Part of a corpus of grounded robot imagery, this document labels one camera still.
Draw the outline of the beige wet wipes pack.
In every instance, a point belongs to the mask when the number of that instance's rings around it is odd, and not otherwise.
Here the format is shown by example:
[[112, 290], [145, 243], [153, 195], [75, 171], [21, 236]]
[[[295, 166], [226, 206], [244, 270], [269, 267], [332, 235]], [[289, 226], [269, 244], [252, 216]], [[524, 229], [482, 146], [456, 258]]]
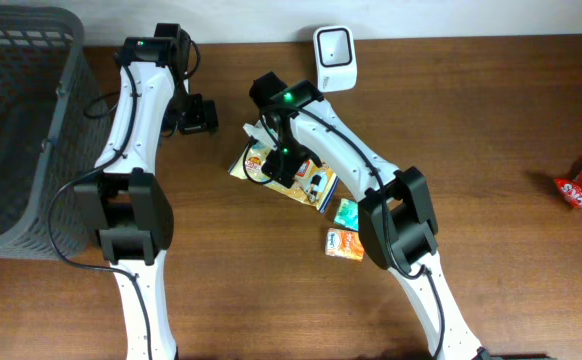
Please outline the beige wet wipes pack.
[[[243, 126], [243, 129], [248, 136], [250, 134], [260, 134], [260, 132], [255, 131], [255, 125], [245, 124]], [[230, 166], [228, 173], [241, 180], [248, 180], [243, 173], [244, 150], [245, 148], [235, 162]], [[248, 166], [253, 168], [256, 173], [259, 173], [258, 168], [268, 152], [269, 149], [264, 147], [257, 147], [255, 150], [252, 150], [249, 153]], [[318, 161], [316, 164], [313, 164], [312, 162], [307, 161], [298, 171], [295, 181], [290, 188], [285, 188], [275, 182], [263, 186], [302, 204], [313, 206], [320, 213], [324, 213], [338, 183], [339, 178], [337, 174], [326, 163]]]

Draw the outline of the teal tissue pack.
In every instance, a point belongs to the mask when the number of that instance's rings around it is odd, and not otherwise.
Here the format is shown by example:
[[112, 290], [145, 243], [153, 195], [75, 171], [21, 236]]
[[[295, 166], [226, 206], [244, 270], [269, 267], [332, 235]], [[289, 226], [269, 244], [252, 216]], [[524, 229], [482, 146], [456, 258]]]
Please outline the teal tissue pack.
[[352, 231], [358, 231], [358, 204], [349, 199], [342, 199], [336, 211], [334, 222]]

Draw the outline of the orange tissue pack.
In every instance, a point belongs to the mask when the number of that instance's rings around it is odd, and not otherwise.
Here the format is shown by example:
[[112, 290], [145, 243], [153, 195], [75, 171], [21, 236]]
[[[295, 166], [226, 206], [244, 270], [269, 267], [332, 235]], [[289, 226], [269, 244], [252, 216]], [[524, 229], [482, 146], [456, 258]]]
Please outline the orange tissue pack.
[[329, 228], [326, 235], [325, 254], [327, 256], [362, 261], [365, 250], [355, 231]]

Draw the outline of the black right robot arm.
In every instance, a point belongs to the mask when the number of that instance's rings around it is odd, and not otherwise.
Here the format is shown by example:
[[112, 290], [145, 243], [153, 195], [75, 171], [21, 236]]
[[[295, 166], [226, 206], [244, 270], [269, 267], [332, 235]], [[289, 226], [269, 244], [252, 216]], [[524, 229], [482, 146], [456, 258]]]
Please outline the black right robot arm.
[[258, 122], [244, 129], [271, 149], [269, 182], [291, 186], [300, 165], [328, 165], [358, 206], [362, 246], [404, 290], [435, 359], [488, 359], [447, 284], [435, 239], [438, 223], [425, 176], [383, 159], [338, 117], [311, 82], [293, 86], [273, 72], [253, 81], [249, 96]]

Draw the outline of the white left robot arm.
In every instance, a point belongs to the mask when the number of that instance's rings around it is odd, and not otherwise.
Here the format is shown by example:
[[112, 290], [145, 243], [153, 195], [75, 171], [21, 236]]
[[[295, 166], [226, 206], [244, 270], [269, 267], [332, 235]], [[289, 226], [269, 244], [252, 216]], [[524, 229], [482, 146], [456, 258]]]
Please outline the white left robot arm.
[[151, 37], [129, 37], [116, 54], [121, 88], [106, 144], [93, 173], [73, 186], [87, 229], [120, 292], [127, 358], [174, 360], [164, 271], [174, 233], [172, 207], [155, 175], [168, 133], [213, 132], [213, 101], [190, 91], [197, 44], [176, 23]]

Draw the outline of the white barcode scanner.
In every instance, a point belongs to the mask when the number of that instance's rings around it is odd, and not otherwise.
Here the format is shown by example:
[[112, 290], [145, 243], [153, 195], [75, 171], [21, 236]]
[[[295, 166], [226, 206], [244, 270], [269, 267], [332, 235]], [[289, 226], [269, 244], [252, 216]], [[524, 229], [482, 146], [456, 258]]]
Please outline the white barcode scanner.
[[323, 26], [313, 34], [317, 87], [323, 93], [351, 90], [358, 67], [354, 37], [344, 25]]

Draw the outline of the grey plastic mesh basket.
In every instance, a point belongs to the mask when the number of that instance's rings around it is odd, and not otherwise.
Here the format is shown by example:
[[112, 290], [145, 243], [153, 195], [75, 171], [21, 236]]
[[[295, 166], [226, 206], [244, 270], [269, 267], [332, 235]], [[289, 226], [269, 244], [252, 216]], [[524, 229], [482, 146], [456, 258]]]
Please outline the grey plastic mesh basket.
[[79, 18], [53, 7], [0, 5], [0, 258], [54, 259], [85, 250], [72, 195], [109, 136], [84, 108], [100, 88], [83, 53]]

